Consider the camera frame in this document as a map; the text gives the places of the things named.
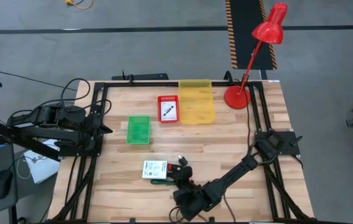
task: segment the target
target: computer mouse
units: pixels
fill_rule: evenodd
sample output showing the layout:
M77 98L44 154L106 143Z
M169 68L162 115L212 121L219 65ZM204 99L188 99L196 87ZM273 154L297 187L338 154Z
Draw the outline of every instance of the computer mouse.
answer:
M12 184L13 173L7 169L0 171L0 199L7 196Z

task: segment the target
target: wooden table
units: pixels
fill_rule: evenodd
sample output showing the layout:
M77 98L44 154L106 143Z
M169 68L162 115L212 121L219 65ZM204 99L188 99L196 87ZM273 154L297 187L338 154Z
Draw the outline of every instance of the wooden table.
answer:
M287 108L278 82L264 81L266 102L275 130L289 130ZM183 125L162 124L157 119L157 96L177 95L176 87L111 87L107 98L112 101L111 111L103 122L114 130L105 135L101 156L97 160L89 211L89 222L168 222L170 209L176 206L172 199L175 186L152 185L143 180L144 160L166 160L177 164L182 155L193 169L193 179L198 184L223 176L238 164L247 151L247 111L233 110L224 103L226 87L213 87L216 119L212 124ZM87 91L80 83L77 96ZM258 108L261 112L259 94ZM89 105L92 94L76 102ZM128 116L150 115L151 140L149 145L127 145ZM255 132L252 107L250 107L251 139ZM297 205L313 216L308 190L300 164L290 156L279 157L285 188ZM63 207L68 177L73 158L61 161L54 188L49 218ZM78 172L78 162L72 178L73 192ZM270 221L271 211L262 167L244 175L228 188L226 196L238 221ZM275 189L279 216L283 216L280 197ZM84 193L79 200L77 218L82 215ZM222 201L202 216L215 217L218 222L232 222L232 217ZM202 222L200 218L193 222Z

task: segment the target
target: yellow container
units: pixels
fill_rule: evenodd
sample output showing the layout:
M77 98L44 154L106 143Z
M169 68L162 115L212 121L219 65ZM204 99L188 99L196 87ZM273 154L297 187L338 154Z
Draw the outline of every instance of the yellow container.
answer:
M211 80L179 81L182 124L210 124L215 119Z

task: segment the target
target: lamp base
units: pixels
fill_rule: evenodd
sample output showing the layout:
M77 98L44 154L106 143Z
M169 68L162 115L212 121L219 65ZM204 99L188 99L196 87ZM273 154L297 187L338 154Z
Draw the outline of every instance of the lamp base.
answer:
M241 92L241 94L238 94L239 91L240 91L240 86L238 85L227 88L225 92L225 102L227 106L233 109L243 109L250 103L251 101L250 92L244 89L245 92Z

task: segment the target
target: floor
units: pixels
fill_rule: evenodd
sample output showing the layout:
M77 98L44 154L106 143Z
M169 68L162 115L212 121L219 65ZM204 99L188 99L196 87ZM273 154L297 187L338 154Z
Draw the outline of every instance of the floor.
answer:
M0 29L224 26L223 0L93 0L87 11L63 1L0 0ZM275 0L264 0L268 12ZM285 0L283 25L353 25L348 0ZM278 70L315 216L353 223L353 30L291 30L275 46ZM125 73L166 72L171 79L222 78L232 70L225 31L0 35L0 71L65 85L76 77L109 80ZM253 71L252 79L259 78ZM58 98L61 89L0 74L0 117ZM75 92L67 92L69 97ZM52 188L22 198L19 216L37 222ZM0 223L7 211L0 212Z

